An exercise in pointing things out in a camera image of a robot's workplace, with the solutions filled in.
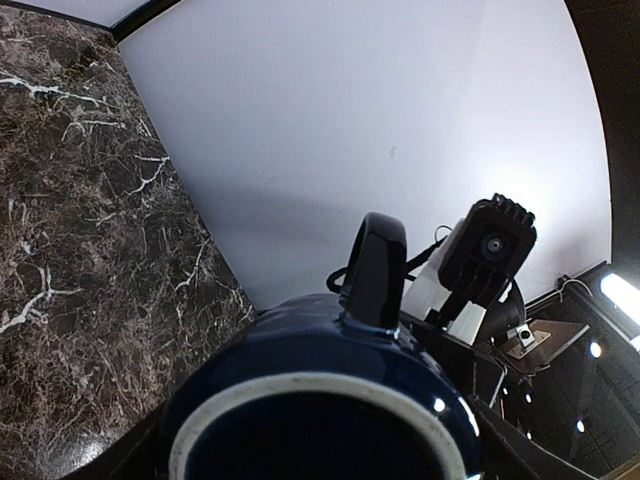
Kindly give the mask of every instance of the black frame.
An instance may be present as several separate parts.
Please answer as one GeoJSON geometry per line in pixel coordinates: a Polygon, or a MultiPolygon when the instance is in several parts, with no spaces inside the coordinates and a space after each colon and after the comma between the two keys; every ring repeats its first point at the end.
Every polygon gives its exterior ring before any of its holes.
{"type": "Polygon", "coordinates": [[[62,18],[71,22],[80,23],[89,27],[97,28],[111,33],[117,43],[122,42],[132,33],[145,26],[147,23],[160,16],[171,7],[176,6],[182,0],[149,0],[145,4],[136,8],[129,15],[117,22],[111,27],[101,25],[99,23],[83,20],[82,18],[74,17],[73,15],[66,15],[64,13],[56,12],[54,10],[48,10],[42,7],[36,7],[33,5],[27,5],[14,0],[0,0],[0,5],[7,7],[19,8],[29,12],[41,13],[43,15],[49,15],[51,17],[62,18]]]}
{"type": "MultiPolygon", "coordinates": [[[[576,280],[580,280],[589,287],[593,296],[589,295],[579,283],[566,283],[572,279],[568,275],[558,278],[556,288],[563,289],[562,299],[574,314],[584,318],[595,333],[605,330],[610,334],[609,338],[618,344],[619,348],[629,353],[628,359],[626,359],[629,368],[637,368],[640,366],[640,353],[635,351],[628,340],[640,336],[640,325],[628,318],[624,312],[618,310],[613,302],[600,291],[600,280],[609,273],[617,272],[611,264],[602,262],[575,277],[576,280]]],[[[527,318],[535,317],[538,313],[556,304],[560,300],[560,295],[557,292],[557,290],[552,291],[527,304],[527,318]]]]}

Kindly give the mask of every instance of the marble wall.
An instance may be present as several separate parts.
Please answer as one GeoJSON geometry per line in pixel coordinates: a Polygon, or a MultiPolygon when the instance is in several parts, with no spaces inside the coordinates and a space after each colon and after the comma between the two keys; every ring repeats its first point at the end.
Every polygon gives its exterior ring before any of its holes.
{"type": "Polygon", "coordinates": [[[110,34],[0,6],[0,479],[94,458],[252,319],[110,34]]]}

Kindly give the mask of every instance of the dark blue mug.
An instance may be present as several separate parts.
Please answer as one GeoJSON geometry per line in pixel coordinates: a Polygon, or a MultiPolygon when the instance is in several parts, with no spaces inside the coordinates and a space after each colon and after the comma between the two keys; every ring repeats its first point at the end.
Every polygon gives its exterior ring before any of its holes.
{"type": "Polygon", "coordinates": [[[404,227],[367,215],[339,296],[262,314],[175,394],[158,427],[161,474],[480,478],[473,413],[398,322],[405,275],[404,227]]]}

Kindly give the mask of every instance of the black cable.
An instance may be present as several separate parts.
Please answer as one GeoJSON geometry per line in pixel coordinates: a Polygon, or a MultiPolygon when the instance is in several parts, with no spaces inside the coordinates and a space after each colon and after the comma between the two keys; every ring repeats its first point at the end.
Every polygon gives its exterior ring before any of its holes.
{"type": "MultiPolygon", "coordinates": [[[[407,280],[411,280],[413,282],[416,279],[415,275],[411,275],[410,272],[414,271],[416,268],[420,267],[421,265],[424,265],[425,263],[427,263],[427,260],[429,260],[429,257],[431,256],[431,254],[436,250],[436,248],[442,245],[446,239],[447,237],[441,238],[436,243],[431,245],[429,248],[419,253],[418,255],[416,255],[415,257],[413,257],[411,260],[407,262],[407,275],[406,275],[407,280]]],[[[338,285],[336,283],[336,280],[338,280],[345,273],[347,273],[347,267],[342,267],[336,270],[335,272],[331,273],[327,277],[326,285],[330,292],[340,293],[340,289],[342,287],[341,285],[338,285]]]]}
{"type": "Polygon", "coordinates": [[[409,260],[407,262],[407,273],[413,272],[419,266],[424,265],[425,263],[427,263],[427,260],[429,260],[429,257],[431,256],[431,254],[436,250],[436,248],[438,248],[440,245],[442,245],[444,243],[446,238],[447,237],[444,237],[444,238],[438,240],[436,243],[431,245],[429,248],[424,250],[422,253],[419,253],[418,255],[413,257],[411,260],[409,260]]]}
{"type": "Polygon", "coordinates": [[[447,230],[449,230],[449,232],[453,232],[453,228],[451,228],[449,225],[438,225],[435,229],[435,231],[433,232],[433,241],[437,242],[438,241],[438,232],[440,231],[441,228],[446,228],[447,230]]]}

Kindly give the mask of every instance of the mug rim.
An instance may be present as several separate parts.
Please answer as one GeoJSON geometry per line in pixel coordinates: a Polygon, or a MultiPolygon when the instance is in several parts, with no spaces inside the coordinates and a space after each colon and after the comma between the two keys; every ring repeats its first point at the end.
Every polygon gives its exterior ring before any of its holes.
{"type": "Polygon", "coordinates": [[[466,478],[464,461],[455,440],[437,415],[414,399],[358,377],[329,372],[294,372],[247,380],[213,395],[198,406],[173,441],[169,479],[186,480],[189,454],[215,420],[247,403],[295,393],[346,396],[382,408],[411,426],[425,441],[440,462],[443,478],[466,478]]]}

